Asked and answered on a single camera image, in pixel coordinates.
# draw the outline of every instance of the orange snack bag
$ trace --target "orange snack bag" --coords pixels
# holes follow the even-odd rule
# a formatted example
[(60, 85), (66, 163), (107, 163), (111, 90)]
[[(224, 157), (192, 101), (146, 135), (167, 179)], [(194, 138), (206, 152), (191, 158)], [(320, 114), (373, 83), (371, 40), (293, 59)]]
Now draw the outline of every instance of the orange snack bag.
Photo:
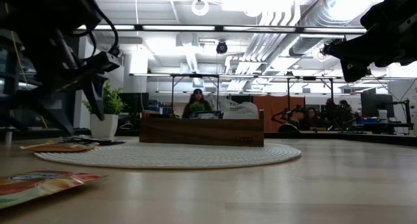
[(102, 176), (68, 171), (32, 171), (0, 178), (0, 209), (80, 186)]
[(31, 145), (26, 147), (20, 147), (22, 150), (32, 150), (35, 152), (80, 152), (83, 150), (93, 149), (97, 144), (73, 144), (73, 143), (56, 143), (48, 141), (39, 145)]

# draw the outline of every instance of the light wood tabletop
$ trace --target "light wood tabletop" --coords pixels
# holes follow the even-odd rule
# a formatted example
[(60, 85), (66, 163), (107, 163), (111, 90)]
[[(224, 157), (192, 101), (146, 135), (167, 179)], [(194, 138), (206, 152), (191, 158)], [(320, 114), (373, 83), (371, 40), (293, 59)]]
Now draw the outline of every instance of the light wood tabletop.
[(266, 139), (293, 161), (211, 170), (134, 170), (42, 161), (0, 145), (0, 176), (32, 170), (109, 175), (0, 210), (0, 223), (417, 223), (417, 150), (340, 140)]

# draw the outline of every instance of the security camera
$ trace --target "security camera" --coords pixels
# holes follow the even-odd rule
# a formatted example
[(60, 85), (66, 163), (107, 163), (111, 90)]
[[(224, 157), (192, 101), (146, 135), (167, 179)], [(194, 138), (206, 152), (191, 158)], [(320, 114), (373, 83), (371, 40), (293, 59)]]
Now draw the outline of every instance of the security camera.
[(227, 52), (227, 45), (225, 41), (219, 41), (216, 48), (217, 54), (224, 54)]

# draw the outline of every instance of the green plant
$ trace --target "green plant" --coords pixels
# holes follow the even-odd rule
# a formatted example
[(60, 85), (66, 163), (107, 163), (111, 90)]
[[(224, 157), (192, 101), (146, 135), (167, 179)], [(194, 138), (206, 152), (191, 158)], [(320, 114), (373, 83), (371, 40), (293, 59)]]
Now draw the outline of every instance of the green plant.
[[(104, 105), (104, 114), (114, 114), (118, 115), (124, 107), (124, 103), (120, 98), (120, 93), (123, 88), (118, 88), (115, 90), (110, 90), (110, 84), (107, 82), (104, 85), (103, 89), (103, 105)], [(90, 114), (95, 114), (90, 103), (88, 101), (83, 101), (85, 107), (89, 110)]]
[(195, 113), (196, 111), (204, 111), (204, 110), (205, 110), (204, 105), (203, 104), (200, 104), (200, 103), (198, 103), (198, 104), (192, 104), (190, 106), (190, 111), (192, 113)]

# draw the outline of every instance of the potted plant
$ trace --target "potted plant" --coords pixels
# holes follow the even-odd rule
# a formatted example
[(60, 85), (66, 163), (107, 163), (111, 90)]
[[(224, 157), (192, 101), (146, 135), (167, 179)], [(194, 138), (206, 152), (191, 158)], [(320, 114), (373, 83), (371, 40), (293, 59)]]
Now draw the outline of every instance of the potted plant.
[(90, 129), (93, 137), (114, 137), (117, 130), (117, 121), (119, 114), (124, 107), (119, 94), (122, 88), (110, 90), (110, 84), (107, 82), (103, 90), (104, 120), (101, 121), (96, 116), (88, 101), (83, 101), (85, 107), (90, 112)]

